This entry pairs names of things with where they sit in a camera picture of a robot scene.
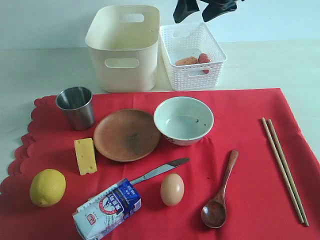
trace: egg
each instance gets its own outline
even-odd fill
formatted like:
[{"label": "egg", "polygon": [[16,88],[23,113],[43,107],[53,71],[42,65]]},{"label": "egg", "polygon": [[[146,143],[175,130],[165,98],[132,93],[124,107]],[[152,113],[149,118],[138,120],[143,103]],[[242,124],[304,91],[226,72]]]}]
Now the egg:
[{"label": "egg", "polygon": [[184,193],[185,184],[178,174],[171,173],[163,179],[161,183],[160,195],[165,205],[177,205],[184,196]]}]

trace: spoon handle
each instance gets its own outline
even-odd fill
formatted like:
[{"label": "spoon handle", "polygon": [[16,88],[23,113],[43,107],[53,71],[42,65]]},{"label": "spoon handle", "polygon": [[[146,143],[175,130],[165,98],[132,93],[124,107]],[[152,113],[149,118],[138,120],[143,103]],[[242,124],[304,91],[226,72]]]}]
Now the spoon handle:
[{"label": "spoon handle", "polygon": [[239,152],[237,150],[234,149],[234,150],[231,151],[231,154],[230,154],[230,157],[229,157],[229,162],[228,162],[228,165],[227,165],[226,170],[225,170],[225,174],[224,174],[224,178],[223,178],[223,182],[222,182],[222,187],[221,187],[221,193],[223,195],[225,195],[227,182],[228,182],[228,179],[230,177],[232,168],[236,164],[238,156],[239,156]]}]

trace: yellow lemon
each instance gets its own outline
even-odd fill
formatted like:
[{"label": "yellow lemon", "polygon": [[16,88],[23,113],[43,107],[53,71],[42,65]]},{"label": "yellow lemon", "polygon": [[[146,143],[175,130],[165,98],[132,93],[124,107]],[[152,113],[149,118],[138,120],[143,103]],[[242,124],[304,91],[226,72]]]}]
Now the yellow lemon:
[{"label": "yellow lemon", "polygon": [[55,169],[45,169],[33,178],[29,192],[35,205],[50,207],[61,200],[65,190],[65,176]]}]

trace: brown plate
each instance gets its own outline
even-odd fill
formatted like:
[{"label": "brown plate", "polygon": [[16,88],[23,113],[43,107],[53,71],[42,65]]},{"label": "brown plate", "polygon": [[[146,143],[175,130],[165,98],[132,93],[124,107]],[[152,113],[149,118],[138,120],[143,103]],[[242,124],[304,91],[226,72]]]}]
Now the brown plate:
[{"label": "brown plate", "polygon": [[152,115],[138,109],[122,109],[99,122],[93,141],[95,148],[106,158],[131,162],[150,154],[160,137]]}]

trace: white table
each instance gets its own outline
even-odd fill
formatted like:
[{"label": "white table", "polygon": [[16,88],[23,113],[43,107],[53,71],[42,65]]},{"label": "white table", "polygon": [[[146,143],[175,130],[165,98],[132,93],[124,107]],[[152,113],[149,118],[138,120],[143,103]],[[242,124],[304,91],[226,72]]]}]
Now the white table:
[{"label": "white table", "polygon": [[[212,90],[281,88],[320,159],[320,39],[222,43],[228,60]],[[153,91],[172,91],[159,56]],[[72,86],[104,93],[86,48],[0,51],[0,182],[27,133],[34,100]]]}]

